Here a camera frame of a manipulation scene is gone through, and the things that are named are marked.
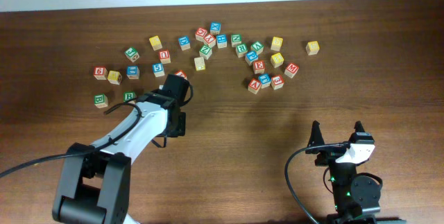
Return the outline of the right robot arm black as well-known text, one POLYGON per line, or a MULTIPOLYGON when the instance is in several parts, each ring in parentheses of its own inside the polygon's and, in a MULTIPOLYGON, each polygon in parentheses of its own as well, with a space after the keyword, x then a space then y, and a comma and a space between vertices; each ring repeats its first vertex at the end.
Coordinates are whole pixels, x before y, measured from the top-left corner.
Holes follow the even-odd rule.
POLYGON ((326 166, 330 173, 336 213, 327 216, 328 223, 376 223, 383 181, 371 173, 358 173, 375 149, 373 136, 360 121, 349 140, 327 145, 320 123, 314 121, 306 154, 314 154, 316 166, 326 166))

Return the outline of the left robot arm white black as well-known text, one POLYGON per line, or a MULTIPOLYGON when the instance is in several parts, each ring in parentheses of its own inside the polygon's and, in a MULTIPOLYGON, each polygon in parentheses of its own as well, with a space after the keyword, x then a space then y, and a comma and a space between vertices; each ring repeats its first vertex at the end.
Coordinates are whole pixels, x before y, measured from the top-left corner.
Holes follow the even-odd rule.
POLYGON ((185 133, 185 94, 157 89, 140 96, 132 112, 91 145, 69 147, 53 203, 61 223, 134 223, 128 213, 132 163, 155 137, 185 133))

